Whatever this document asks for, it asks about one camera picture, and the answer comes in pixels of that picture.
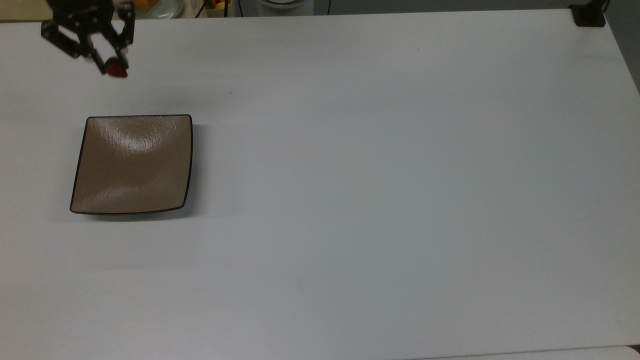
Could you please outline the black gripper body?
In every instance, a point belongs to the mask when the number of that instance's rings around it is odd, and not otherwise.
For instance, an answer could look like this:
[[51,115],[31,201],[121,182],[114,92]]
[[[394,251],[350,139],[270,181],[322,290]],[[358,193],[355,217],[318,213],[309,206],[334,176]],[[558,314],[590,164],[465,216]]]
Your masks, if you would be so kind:
[[48,0],[52,19],[46,21],[46,32],[52,34],[59,27],[71,32],[115,32],[112,18],[115,5],[112,0]]

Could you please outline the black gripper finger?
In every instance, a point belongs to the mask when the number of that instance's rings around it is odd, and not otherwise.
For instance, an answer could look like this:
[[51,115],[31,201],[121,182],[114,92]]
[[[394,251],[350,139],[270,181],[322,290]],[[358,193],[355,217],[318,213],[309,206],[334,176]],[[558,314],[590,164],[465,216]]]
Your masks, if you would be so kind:
[[78,28],[73,28],[71,33],[77,37],[72,39],[68,34],[61,30],[61,25],[54,20],[46,20],[41,23],[40,34],[53,46],[69,55],[73,59],[83,58],[89,62],[96,64],[102,75],[112,75],[109,72],[109,61],[105,61],[93,43],[93,35],[104,35],[105,30],[112,28],[112,21],[97,20],[96,23],[90,23],[89,30],[80,23]]
[[[102,35],[114,49],[115,57],[107,60],[107,71],[126,71],[129,68],[124,51],[133,44],[136,14],[133,3],[107,3],[102,20]],[[114,14],[124,22],[121,32],[112,25]]]

